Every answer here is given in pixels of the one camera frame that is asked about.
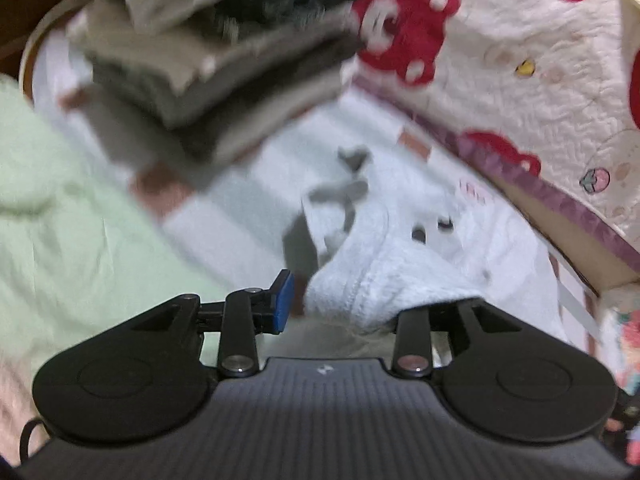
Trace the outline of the stack of folded dark clothes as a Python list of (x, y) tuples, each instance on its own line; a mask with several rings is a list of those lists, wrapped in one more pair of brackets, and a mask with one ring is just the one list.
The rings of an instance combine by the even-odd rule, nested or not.
[(355, 0), (221, 0), (157, 35), (124, 0), (93, 0), (68, 26), (92, 80), (175, 136), (186, 156), (224, 165), (286, 120), (342, 90), (361, 42)]

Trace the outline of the white quilt with red bears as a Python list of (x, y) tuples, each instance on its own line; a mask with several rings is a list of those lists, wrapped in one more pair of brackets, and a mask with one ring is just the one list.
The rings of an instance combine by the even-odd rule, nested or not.
[(639, 0), (359, 0), (360, 70), (639, 262)]

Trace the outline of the floral colourful cloth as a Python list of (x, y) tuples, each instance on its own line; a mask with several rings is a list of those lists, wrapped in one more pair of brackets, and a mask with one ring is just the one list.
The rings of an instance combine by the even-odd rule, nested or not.
[(612, 372), (617, 385), (634, 400), (623, 414), (605, 425), (616, 451), (632, 466), (639, 465), (639, 284), (602, 292), (597, 301), (600, 326), (597, 357)]

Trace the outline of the light green blanket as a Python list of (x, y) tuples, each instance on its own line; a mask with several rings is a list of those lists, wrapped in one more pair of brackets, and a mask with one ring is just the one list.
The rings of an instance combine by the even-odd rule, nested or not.
[(1, 356), (48, 359), (162, 302), (226, 291), (1, 79)]

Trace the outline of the light grey sweatshirt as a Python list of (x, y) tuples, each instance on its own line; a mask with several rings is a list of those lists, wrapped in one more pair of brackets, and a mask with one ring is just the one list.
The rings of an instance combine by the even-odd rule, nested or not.
[(480, 298), (565, 340), (548, 249), (501, 198), (462, 196), (413, 154), (338, 148), (334, 176), (303, 197), (318, 257), (295, 348), (346, 356), (378, 341), (405, 310)]

